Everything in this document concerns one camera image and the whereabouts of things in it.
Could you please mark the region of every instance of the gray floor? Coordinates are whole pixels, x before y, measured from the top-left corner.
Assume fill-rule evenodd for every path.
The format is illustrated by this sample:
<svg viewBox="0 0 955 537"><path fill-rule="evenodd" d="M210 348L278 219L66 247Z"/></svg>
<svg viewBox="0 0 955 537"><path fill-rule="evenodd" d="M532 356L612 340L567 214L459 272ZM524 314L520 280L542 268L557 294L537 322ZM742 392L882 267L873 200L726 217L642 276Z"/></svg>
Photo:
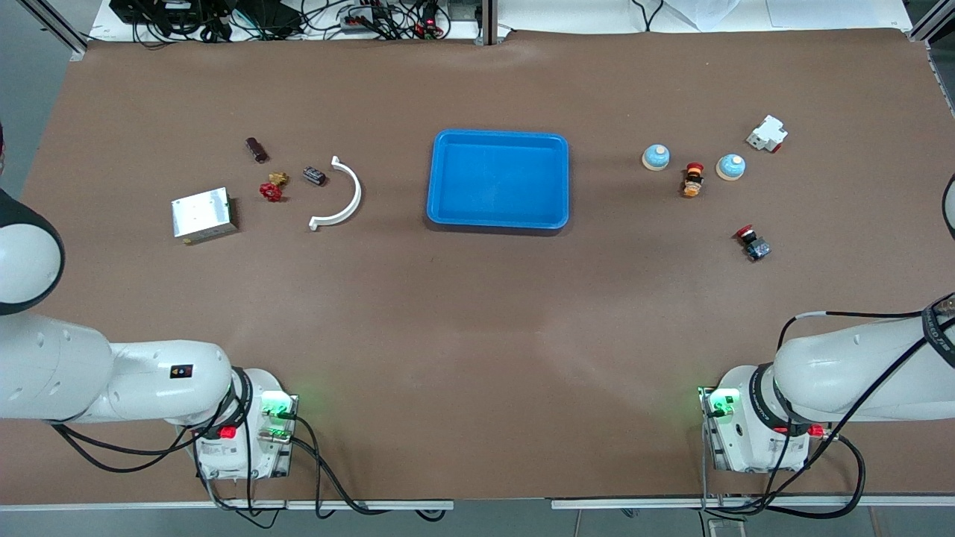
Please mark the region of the gray floor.
<svg viewBox="0 0 955 537"><path fill-rule="evenodd" d="M96 13L98 0L54 2L74 24L86 31ZM912 12L926 9L925 2L913 2ZM937 69L946 85L955 89L955 36L933 47ZM7 169L0 187L18 196L50 111L66 72L66 49L42 32L38 23L16 2L0 0L0 119L7 140ZM315 520L310 512L292 511L279 516L274 532L282 535L329 536L565 536L572 537L576 512L552 511L543 500L500 502L458 502L444 521L427 524L412 513L389 513L360 517L338 513L326 521ZM92 510L58 512L0 512L0 535L4 537L46 537L67 528L72 537L138 535L172 537L197 535L216 537L252 536L261 530L238 516L214 509L176 510ZM746 524L751 536L803 537L943 537L955 535L955 509L879 508L873 513L859 508L843 519L807 521L764 513ZM645 510L634 519L619 511L586 511L582 514L582 537L603 535L654 535L659 537L701 535L695 512L688 510Z"/></svg>

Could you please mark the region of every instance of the white box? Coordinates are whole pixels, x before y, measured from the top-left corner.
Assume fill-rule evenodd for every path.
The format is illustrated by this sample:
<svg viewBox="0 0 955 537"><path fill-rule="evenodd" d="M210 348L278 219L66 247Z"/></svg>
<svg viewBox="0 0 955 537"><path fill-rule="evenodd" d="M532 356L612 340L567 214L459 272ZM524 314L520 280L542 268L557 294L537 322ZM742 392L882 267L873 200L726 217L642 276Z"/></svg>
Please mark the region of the white box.
<svg viewBox="0 0 955 537"><path fill-rule="evenodd" d="M225 187L173 201L173 236L187 245L238 230Z"/></svg>

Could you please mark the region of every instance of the small black label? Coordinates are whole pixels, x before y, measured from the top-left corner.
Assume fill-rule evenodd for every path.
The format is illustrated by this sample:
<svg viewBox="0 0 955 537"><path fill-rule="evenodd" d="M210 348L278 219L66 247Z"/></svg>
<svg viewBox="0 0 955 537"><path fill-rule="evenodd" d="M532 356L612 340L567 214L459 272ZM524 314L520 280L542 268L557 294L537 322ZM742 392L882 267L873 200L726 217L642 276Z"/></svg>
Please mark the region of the small black label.
<svg viewBox="0 0 955 537"><path fill-rule="evenodd" d="M169 368L169 378L189 378L192 376L192 364L174 365Z"/></svg>

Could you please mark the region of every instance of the white curved handle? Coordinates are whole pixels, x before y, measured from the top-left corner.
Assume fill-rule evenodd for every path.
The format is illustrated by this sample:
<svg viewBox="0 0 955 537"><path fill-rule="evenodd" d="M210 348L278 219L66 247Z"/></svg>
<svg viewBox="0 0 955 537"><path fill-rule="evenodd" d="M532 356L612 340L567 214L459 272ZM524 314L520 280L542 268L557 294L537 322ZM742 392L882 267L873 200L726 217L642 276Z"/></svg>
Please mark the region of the white curved handle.
<svg viewBox="0 0 955 537"><path fill-rule="evenodd" d="M331 167L340 172L345 172L351 176L351 179L355 181L355 195L353 198L351 198L351 203L342 209L341 212L331 216L311 217L311 220L308 221L308 228L312 231L318 230L319 226L334 226L336 224L345 222L349 216L355 212L355 209L358 208L358 204L361 203L361 183L358 181L358 176L355 175L355 172L351 171L351 168L345 166L341 161L339 161L338 157L331 158Z"/></svg>

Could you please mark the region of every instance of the white paper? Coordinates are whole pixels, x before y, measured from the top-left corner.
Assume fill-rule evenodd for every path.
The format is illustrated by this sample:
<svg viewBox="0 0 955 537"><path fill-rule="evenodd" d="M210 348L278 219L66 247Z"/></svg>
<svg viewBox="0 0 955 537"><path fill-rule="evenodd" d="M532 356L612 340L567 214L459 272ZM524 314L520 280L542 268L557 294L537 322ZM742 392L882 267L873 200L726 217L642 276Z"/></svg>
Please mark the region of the white paper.
<svg viewBox="0 0 955 537"><path fill-rule="evenodd" d="M869 0L766 0L776 28L836 30L879 25Z"/></svg>
<svg viewBox="0 0 955 537"><path fill-rule="evenodd" d="M709 32L726 18L739 0L667 0L667 4L680 11L700 32Z"/></svg>

